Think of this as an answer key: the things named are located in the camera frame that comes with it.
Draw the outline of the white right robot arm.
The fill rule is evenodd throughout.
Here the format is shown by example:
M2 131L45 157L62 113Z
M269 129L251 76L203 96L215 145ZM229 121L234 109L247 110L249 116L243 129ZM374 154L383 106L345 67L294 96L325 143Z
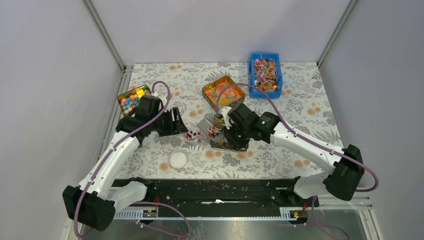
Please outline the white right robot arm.
M322 169L322 173L292 180L286 193L291 205L299 206L306 199L325 194L343 201L353 198L365 172L356 146L343 148L326 143L292 128L274 113L259 116L243 103L226 106L219 113L225 124L222 133L231 149L240 150L251 140L263 141L288 149Z

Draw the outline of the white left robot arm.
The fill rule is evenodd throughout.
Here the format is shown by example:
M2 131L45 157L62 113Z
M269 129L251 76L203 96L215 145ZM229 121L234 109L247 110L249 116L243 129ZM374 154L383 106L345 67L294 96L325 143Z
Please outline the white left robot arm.
M131 180L115 191L111 187L128 157L151 133L166 137L187 131L178 107L169 108L156 96L142 96L138 106L119 120L110 144L92 170L77 186L64 189L68 217L75 224L104 231L124 208L138 201L144 206L152 204L155 192L145 180Z

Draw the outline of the metal scoop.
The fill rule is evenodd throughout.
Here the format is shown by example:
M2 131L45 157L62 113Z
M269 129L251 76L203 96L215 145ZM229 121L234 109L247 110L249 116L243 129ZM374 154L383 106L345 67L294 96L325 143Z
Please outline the metal scoop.
M215 138L221 132L220 128L206 118L200 120L196 125L208 137Z

